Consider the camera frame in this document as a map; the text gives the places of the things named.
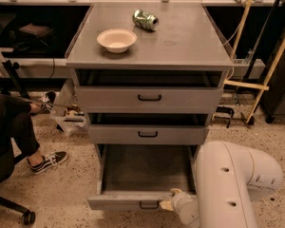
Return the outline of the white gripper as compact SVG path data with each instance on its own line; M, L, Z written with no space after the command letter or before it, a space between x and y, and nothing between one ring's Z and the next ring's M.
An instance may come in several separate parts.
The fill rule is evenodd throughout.
M163 210L174 210L177 214L194 214L197 209L197 198L186 192L182 192L179 188L172 188L170 192L174 196L172 204L170 200L162 200L160 206Z

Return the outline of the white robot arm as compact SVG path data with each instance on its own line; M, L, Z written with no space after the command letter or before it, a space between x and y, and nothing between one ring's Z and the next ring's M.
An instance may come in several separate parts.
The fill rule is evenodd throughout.
M173 188L161 208L189 228L257 228L252 202L273 194L283 182L275 158L231 142L202 145L195 160L195 196Z

